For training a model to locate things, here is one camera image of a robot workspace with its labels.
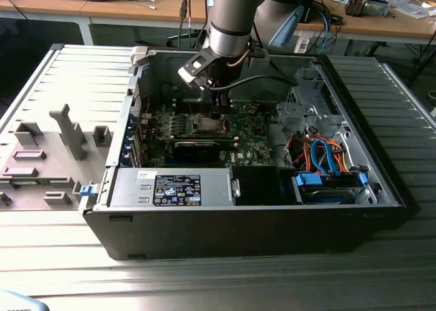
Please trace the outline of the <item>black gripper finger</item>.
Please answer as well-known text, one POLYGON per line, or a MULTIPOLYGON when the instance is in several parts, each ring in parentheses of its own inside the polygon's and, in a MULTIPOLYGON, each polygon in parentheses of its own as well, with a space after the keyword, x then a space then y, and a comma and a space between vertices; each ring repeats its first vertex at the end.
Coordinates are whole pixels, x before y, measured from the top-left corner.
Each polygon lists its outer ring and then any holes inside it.
POLYGON ((211 91, 211 118, 219 119, 230 112, 228 91, 211 91))

